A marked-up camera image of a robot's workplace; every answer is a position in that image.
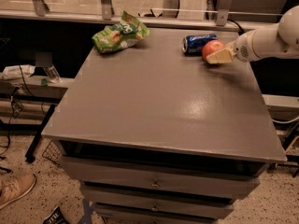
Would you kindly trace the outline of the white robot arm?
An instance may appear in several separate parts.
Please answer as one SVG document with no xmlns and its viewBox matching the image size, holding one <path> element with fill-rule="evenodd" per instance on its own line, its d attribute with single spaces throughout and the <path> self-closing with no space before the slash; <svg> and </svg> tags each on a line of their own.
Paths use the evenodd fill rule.
<svg viewBox="0 0 299 224">
<path fill-rule="evenodd" d="M 206 56 L 210 64 L 255 62 L 264 58 L 299 58 L 299 6 L 289 9 L 278 23 L 251 30 Z"/>
</svg>

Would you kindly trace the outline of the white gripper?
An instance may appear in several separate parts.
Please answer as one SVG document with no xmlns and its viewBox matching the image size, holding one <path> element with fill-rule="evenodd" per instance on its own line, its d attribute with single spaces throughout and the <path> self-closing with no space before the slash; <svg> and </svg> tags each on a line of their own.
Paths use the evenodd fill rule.
<svg viewBox="0 0 299 224">
<path fill-rule="evenodd" d="M 227 43 L 225 45 L 226 48 L 207 55 L 207 62 L 210 64 L 230 63 L 234 59 L 235 54 L 236 58 L 242 62 L 259 61 L 260 58 L 253 48 L 253 37 L 255 33 L 255 30 L 246 32 L 239 36 L 235 41 Z"/>
</svg>

